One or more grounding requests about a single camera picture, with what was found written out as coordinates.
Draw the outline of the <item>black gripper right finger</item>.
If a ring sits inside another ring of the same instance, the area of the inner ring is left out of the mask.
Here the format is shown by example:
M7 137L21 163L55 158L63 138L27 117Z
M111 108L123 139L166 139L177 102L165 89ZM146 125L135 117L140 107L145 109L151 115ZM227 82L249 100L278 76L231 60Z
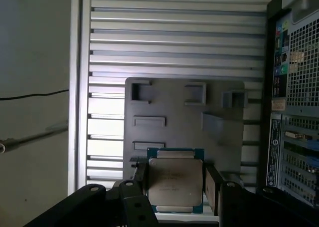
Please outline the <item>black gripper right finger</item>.
M249 192L204 165L204 193L221 227L317 227L318 210L274 187Z

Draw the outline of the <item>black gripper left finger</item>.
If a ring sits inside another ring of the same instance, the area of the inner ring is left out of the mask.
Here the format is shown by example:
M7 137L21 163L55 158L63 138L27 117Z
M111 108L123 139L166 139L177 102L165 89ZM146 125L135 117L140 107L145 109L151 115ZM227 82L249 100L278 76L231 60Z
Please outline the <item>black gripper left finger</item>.
M119 180L110 190L88 184L35 219L28 227L157 227L144 191L147 163L136 163L132 179Z

